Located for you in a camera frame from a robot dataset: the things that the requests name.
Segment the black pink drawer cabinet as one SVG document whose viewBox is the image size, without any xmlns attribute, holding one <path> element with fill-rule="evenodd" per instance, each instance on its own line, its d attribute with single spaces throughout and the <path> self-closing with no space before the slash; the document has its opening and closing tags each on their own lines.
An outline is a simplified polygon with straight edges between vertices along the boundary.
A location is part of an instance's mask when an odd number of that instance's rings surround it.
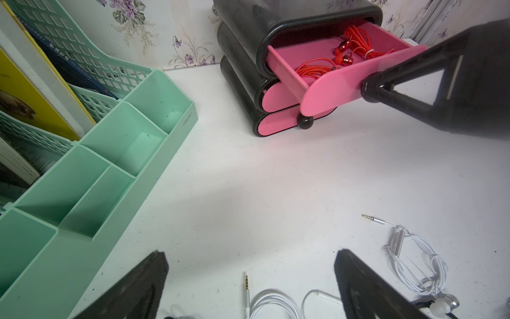
<svg viewBox="0 0 510 319">
<path fill-rule="evenodd" d="M 220 69 L 239 101 L 253 133 L 260 137 L 294 127 L 308 129 L 323 112 L 306 117 L 300 101 L 266 63 L 269 46 L 297 47 L 339 36 L 348 22 L 381 25 L 383 11 L 371 1 L 215 1 L 222 20 L 217 31 L 224 53 Z"/>
</svg>

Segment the white earphones middle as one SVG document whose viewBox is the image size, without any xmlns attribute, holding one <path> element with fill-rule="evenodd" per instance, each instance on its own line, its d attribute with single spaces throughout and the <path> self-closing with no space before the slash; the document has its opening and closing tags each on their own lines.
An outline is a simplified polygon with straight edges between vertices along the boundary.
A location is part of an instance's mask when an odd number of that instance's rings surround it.
<svg viewBox="0 0 510 319">
<path fill-rule="evenodd" d="M 319 289 L 306 293 L 301 302 L 304 318 L 345 318 L 343 303 L 338 296 Z"/>
</svg>

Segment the green plastic file organizer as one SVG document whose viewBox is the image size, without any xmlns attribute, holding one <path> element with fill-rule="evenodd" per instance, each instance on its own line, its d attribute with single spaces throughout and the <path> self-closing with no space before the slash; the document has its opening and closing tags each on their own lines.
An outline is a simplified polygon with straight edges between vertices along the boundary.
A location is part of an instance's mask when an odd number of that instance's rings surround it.
<svg viewBox="0 0 510 319">
<path fill-rule="evenodd" d="M 54 164 L 1 213 L 1 317 L 67 318 L 197 122 L 162 71 L 110 57 L 58 1 L 7 1 L 111 93 L 74 87 L 96 125 L 79 141 L 4 116 Z"/>
</svg>

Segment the red earphones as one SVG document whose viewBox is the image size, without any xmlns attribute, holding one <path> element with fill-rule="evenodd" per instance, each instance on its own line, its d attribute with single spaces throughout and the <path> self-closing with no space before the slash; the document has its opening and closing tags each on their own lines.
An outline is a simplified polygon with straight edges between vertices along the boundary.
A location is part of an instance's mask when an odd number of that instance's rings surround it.
<svg viewBox="0 0 510 319">
<path fill-rule="evenodd" d="M 337 65 L 328 58 L 313 58 L 306 61 L 295 69 L 301 78 L 313 78 L 315 80 L 324 74 L 337 70 Z"/>
<path fill-rule="evenodd" d="M 391 49 L 386 52 L 375 51 L 371 45 L 368 33 L 354 25 L 348 26 L 344 32 L 345 39 L 334 49 L 335 65 L 350 66 L 354 63 L 353 55 L 357 54 L 364 61 L 382 57 L 394 52 Z"/>
</svg>

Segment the white earphones left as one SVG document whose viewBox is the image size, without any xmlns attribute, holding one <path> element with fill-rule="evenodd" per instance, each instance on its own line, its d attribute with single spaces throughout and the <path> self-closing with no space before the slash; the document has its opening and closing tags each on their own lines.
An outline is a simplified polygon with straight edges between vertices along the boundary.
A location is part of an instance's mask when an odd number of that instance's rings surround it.
<svg viewBox="0 0 510 319">
<path fill-rule="evenodd" d="M 260 292 L 254 300 L 250 298 L 249 278 L 244 273 L 244 317 L 256 318 L 257 314 L 266 306 L 278 306 L 282 308 L 290 318 L 303 319 L 305 316 L 296 302 L 286 293 L 277 289 L 266 289 Z"/>
</svg>

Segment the white earphones right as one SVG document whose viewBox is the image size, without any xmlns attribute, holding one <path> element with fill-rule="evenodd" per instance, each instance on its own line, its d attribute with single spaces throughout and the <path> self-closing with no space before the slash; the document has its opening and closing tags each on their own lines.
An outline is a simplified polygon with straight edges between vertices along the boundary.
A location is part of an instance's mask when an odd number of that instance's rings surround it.
<svg viewBox="0 0 510 319">
<path fill-rule="evenodd" d="M 456 318 L 458 298 L 446 290 L 448 264 L 443 256 L 423 237 L 402 225 L 394 225 L 375 216 L 363 218 L 391 228 L 383 247 L 397 279 L 417 296 L 412 305 L 433 318 Z"/>
</svg>

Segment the yellow book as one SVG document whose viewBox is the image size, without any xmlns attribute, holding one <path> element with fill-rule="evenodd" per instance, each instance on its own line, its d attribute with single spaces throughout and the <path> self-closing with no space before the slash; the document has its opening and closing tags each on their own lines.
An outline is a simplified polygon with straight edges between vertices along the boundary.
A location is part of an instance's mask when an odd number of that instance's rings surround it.
<svg viewBox="0 0 510 319">
<path fill-rule="evenodd" d="M 5 1 L 1 2 L 1 111 L 71 141 L 96 125 Z"/>
</svg>

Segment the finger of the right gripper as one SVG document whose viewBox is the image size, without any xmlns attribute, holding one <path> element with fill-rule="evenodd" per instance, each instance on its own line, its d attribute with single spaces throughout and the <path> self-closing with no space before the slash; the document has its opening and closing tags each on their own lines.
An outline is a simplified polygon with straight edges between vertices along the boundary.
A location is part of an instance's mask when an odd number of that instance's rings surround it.
<svg viewBox="0 0 510 319">
<path fill-rule="evenodd" d="M 443 70 L 433 104 L 395 86 Z M 454 134 L 509 139 L 509 20 L 470 27 L 361 85 L 368 102 L 380 102 L 433 128 Z"/>
</svg>

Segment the white earphones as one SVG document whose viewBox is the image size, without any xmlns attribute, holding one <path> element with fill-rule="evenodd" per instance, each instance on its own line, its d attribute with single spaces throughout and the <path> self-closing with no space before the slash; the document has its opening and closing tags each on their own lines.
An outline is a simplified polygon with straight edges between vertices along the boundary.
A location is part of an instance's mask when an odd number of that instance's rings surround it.
<svg viewBox="0 0 510 319">
<path fill-rule="evenodd" d="M 301 302 L 304 318 L 345 318 L 343 303 L 338 296 L 319 289 L 306 293 Z"/>
<path fill-rule="evenodd" d="M 266 306 L 278 306 L 282 308 L 290 318 L 303 319 L 305 316 L 296 302 L 286 293 L 277 289 L 266 289 L 260 292 L 254 300 L 250 298 L 249 278 L 244 273 L 244 317 L 256 318 L 257 314 Z"/>
<path fill-rule="evenodd" d="M 433 318 L 456 318 L 458 298 L 446 290 L 448 264 L 443 256 L 423 237 L 402 225 L 394 225 L 375 216 L 363 218 L 391 228 L 383 247 L 397 279 L 417 296 L 412 305 Z"/>
</svg>

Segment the pink top drawer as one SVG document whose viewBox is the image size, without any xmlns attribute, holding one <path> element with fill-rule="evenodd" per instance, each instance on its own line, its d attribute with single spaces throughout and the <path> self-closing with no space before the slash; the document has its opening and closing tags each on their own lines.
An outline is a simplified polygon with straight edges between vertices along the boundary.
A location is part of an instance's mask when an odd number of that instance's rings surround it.
<svg viewBox="0 0 510 319">
<path fill-rule="evenodd" d="M 306 79 L 297 74 L 296 69 L 312 59 L 323 58 L 321 64 L 331 66 L 326 59 L 334 58 L 334 49 L 342 42 L 344 29 L 349 25 L 366 33 L 371 47 L 384 55 L 366 61 L 354 54 L 352 65 L 340 66 L 317 79 Z M 297 98 L 304 116 L 317 116 L 361 98 L 361 84 L 369 75 L 398 65 L 427 49 L 426 45 L 411 45 L 368 21 L 333 25 L 332 36 L 327 34 L 328 31 L 314 31 L 312 40 L 304 43 L 268 46 L 268 68 Z"/>
</svg>

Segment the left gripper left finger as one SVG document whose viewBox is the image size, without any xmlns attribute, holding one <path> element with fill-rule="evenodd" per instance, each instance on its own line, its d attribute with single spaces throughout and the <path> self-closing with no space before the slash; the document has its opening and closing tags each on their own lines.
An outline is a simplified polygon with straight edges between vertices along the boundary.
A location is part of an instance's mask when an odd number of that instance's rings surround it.
<svg viewBox="0 0 510 319">
<path fill-rule="evenodd" d="M 77 318 L 155 318 L 168 271 L 165 253 L 152 252 Z"/>
</svg>

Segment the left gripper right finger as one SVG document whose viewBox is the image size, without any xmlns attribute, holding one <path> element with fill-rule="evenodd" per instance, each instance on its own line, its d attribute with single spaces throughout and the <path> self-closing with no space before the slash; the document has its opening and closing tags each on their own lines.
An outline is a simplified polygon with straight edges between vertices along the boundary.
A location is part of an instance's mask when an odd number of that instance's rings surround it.
<svg viewBox="0 0 510 319">
<path fill-rule="evenodd" d="M 426 318 L 349 249 L 337 252 L 334 271 L 347 318 Z"/>
</svg>

